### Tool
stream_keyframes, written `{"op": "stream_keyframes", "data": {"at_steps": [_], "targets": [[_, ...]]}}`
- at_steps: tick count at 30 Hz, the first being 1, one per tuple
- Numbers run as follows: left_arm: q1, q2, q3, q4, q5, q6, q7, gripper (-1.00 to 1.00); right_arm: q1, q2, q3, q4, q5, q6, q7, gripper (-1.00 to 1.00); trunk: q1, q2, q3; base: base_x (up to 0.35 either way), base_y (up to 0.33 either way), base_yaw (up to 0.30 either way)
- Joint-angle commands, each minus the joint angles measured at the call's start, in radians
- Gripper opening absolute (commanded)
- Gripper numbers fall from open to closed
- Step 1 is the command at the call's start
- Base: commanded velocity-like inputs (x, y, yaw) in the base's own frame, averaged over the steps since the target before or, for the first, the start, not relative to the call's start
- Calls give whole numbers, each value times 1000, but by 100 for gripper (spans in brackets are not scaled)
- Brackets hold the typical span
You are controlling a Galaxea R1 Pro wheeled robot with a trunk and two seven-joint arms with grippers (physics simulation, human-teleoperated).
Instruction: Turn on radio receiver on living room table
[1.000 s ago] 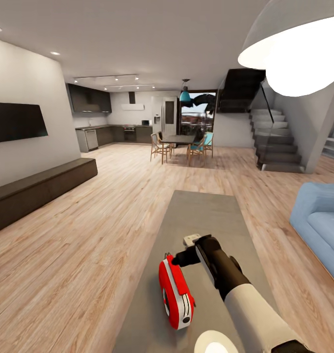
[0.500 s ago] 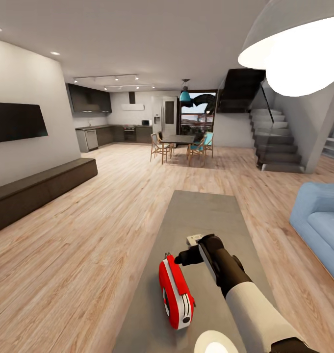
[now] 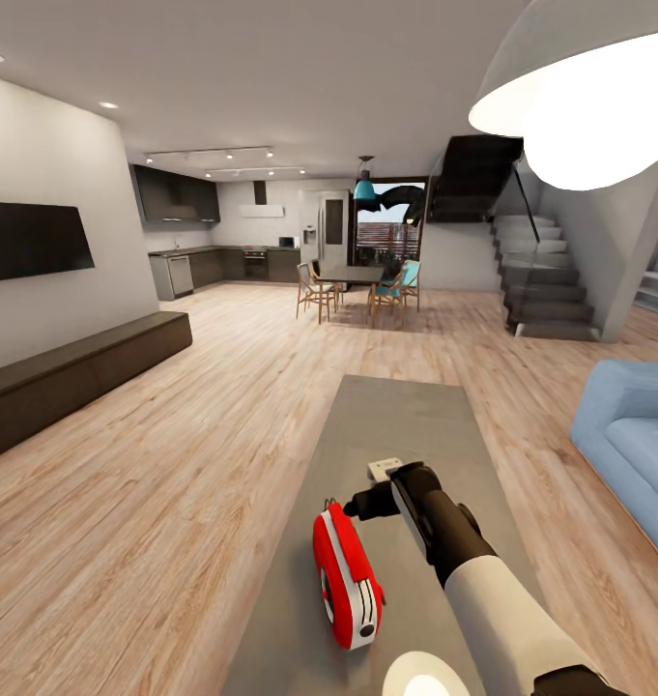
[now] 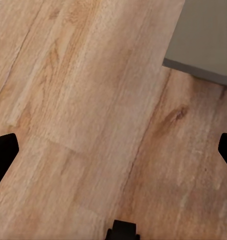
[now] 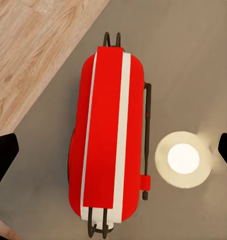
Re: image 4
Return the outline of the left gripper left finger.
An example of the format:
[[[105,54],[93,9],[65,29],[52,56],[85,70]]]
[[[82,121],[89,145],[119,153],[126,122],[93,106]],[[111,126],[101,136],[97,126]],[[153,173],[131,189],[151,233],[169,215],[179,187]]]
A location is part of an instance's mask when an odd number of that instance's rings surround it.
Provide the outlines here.
[[[14,133],[0,136],[0,182],[18,152],[18,140]]]

